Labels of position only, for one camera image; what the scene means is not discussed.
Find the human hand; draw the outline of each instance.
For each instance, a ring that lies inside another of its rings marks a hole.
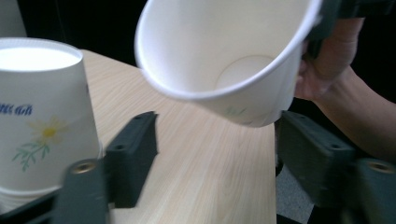
[[[347,72],[356,54],[363,22],[364,19],[338,20],[332,35],[323,41],[316,59],[305,53],[305,45],[295,97],[316,101]]]

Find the wooden table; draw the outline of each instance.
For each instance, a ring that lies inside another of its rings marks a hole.
[[[160,153],[138,206],[113,210],[113,223],[276,223],[273,125],[235,125],[160,95],[131,65],[83,53],[105,147],[132,117],[159,114]]]

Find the human arm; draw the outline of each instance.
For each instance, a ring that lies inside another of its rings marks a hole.
[[[364,151],[396,161],[396,105],[371,90],[349,66],[362,24],[363,19],[340,20],[319,56],[304,56],[295,96],[316,104]]]

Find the tilted white cup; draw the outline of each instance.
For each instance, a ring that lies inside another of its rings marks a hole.
[[[83,55],[66,44],[0,38],[0,207],[61,186],[66,168],[97,158]]]
[[[302,44],[320,4],[150,0],[136,31],[136,59],[159,92],[261,127],[291,104]]]

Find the yellow flower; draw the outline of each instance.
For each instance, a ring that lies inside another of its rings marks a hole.
[[[27,122],[27,125],[34,130],[32,135],[41,145],[47,145],[48,142],[60,143],[62,141],[61,133],[67,131],[66,123],[54,116],[48,122],[37,119],[35,122]]]

